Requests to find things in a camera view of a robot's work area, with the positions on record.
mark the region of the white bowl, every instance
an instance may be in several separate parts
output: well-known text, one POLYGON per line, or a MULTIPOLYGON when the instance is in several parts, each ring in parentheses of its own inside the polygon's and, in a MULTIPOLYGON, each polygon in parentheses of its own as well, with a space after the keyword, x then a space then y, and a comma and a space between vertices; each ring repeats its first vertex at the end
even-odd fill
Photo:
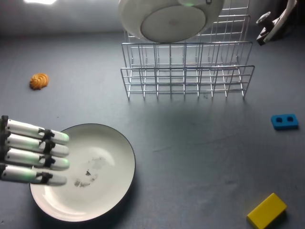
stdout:
POLYGON ((158 43, 184 41, 212 26, 224 0, 120 0, 123 27, 133 36, 158 43))
POLYGON ((132 146, 121 133, 105 125, 83 124, 63 132, 70 137, 67 158, 71 166, 52 173, 66 176, 67 184, 31 184, 34 200, 45 213, 59 220, 79 222, 101 216, 120 202, 132 183, 132 146))

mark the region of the dish rack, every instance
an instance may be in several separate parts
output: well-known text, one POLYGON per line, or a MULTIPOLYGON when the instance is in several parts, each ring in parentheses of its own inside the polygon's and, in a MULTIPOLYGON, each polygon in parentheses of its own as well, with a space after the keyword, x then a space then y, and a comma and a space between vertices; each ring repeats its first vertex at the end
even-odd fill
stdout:
POLYGON ((241 93, 245 98, 254 72, 247 65, 252 42, 246 41, 250 0, 227 0, 213 26, 184 42, 154 43, 125 32, 125 68, 121 75, 131 94, 241 93))

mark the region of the blue object with two holes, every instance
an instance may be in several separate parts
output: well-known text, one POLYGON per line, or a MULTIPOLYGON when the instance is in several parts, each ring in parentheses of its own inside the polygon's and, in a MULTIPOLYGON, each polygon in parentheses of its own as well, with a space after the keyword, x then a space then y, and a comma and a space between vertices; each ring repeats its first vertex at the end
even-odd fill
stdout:
POLYGON ((297 129, 299 122, 294 114, 274 115, 271 122, 275 130, 297 129))

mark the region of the background wall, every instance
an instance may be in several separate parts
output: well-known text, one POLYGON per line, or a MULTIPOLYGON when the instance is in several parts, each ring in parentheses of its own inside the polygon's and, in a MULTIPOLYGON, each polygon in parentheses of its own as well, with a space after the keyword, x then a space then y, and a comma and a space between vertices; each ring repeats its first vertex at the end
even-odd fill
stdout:
MULTIPOLYGON (((248 0, 233 0, 233 7, 248 0)), ((279 0, 251 0, 252 24, 274 9, 279 0)), ((117 14, 119 0, 58 0, 52 5, 27 4, 23 0, 0 1, 0 35, 108 32, 122 30, 117 14)))

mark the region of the table surface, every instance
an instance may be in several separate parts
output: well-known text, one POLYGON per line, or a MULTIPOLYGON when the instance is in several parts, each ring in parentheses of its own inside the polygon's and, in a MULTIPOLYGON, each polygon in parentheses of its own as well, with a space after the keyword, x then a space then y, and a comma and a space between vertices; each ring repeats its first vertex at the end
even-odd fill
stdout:
MULTIPOLYGON (((137 170, 122 202, 78 228, 249 229, 246 215, 271 193, 287 205, 277 229, 305 225, 305 29, 263 47, 245 100, 223 94, 128 101, 118 33, 2 39, 0 114, 63 130, 100 123, 131 142, 137 170), (29 78, 46 72, 41 91, 29 78), (277 132, 270 117, 294 113, 300 129, 277 132)), ((44 214, 28 185, 0 183, 4 229, 75 228, 44 214)))

